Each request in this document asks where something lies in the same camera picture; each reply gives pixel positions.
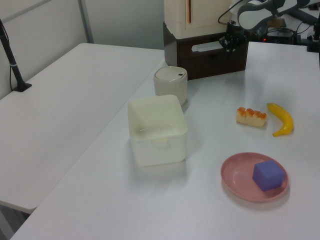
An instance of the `black cable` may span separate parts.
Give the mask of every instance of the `black cable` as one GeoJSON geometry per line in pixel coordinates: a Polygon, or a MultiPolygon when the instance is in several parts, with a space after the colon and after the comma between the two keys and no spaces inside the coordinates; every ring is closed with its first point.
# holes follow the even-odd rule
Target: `black cable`
{"type": "Polygon", "coordinates": [[[268,30],[266,33],[274,33],[274,32],[281,32],[281,33],[287,33],[287,32],[292,32],[295,33],[295,31],[293,31],[290,28],[286,28],[286,27],[278,27],[278,28],[273,28],[268,30]]]}
{"type": "Polygon", "coordinates": [[[261,36],[262,36],[262,35],[264,35],[264,33],[261,31],[261,29],[260,29],[260,28],[258,28],[258,29],[257,29],[257,31],[256,31],[256,33],[257,33],[257,34],[259,34],[259,33],[258,33],[258,31],[260,31],[261,36]]]}
{"type": "Polygon", "coordinates": [[[227,12],[229,12],[231,9],[233,9],[236,5],[238,5],[238,4],[241,3],[242,1],[243,1],[243,0],[239,0],[239,1],[236,2],[232,7],[230,7],[227,11],[225,11],[224,13],[222,13],[221,16],[218,18],[218,23],[227,25],[227,23],[221,22],[220,19],[221,19],[227,12]]]}
{"type": "Polygon", "coordinates": [[[301,26],[301,24],[303,24],[304,22],[302,21],[300,24],[299,24],[299,26],[296,28],[296,32],[298,32],[298,29],[299,29],[299,27],[301,26]]]}
{"type": "Polygon", "coordinates": [[[306,30],[303,30],[303,31],[301,31],[301,32],[298,32],[297,34],[302,34],[302,33],[304,33],[304,32],[307,31],[310,27],[311,27],[311,25],[309,25],[306,30]]]}

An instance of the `purple sponge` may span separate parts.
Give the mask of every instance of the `purple sponge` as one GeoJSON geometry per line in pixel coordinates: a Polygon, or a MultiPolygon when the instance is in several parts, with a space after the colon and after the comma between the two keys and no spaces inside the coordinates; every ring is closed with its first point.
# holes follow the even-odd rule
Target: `purple sponge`
{"type": "Polygon", "coordinates": [[[276,164],[269,160],[254,165],[253,180],[262,191],[275,189],[281,186],[285,172],[276,164]]]}

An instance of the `white wall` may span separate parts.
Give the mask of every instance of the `white wall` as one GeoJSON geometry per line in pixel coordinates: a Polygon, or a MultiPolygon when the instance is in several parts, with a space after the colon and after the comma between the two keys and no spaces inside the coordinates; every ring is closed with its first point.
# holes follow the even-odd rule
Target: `white wall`
{"type": "Polygon", "coordinates": [[[164,49],[164,0],[83,0],[95,44],[164,49]]]}
{"type": "MultiPolygon", "coordinates": [[[[25,82],[76,45],[87,42],[78,0],[51,0],[4,23],[4,27],[25,82]]],[[[0,99],[10,93],[9,73],[0,44],[0,99]]]]}

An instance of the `round container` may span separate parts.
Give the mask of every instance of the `round container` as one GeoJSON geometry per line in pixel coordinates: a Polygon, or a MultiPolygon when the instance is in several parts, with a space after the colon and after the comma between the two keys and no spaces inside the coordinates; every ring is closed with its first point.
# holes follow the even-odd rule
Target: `round container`
{"type": "Polygon", "coordinates": [[[162,67],[154,74],[153,83],[155,95],[175,95],[180,105],[187,100],[188,74],[184,68],[162,67]]]}

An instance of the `bread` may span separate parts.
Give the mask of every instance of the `bread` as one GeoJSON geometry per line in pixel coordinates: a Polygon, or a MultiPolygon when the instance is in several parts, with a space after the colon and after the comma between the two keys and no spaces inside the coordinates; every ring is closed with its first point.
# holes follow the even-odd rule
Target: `bread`
{"type": "Polygon", "coordinates": [[[267,114],[260,111],[239,107],[236,111],[235,120],[237,123],[245,124],[253,127],[263,127],[266,123],[267,114]]]}

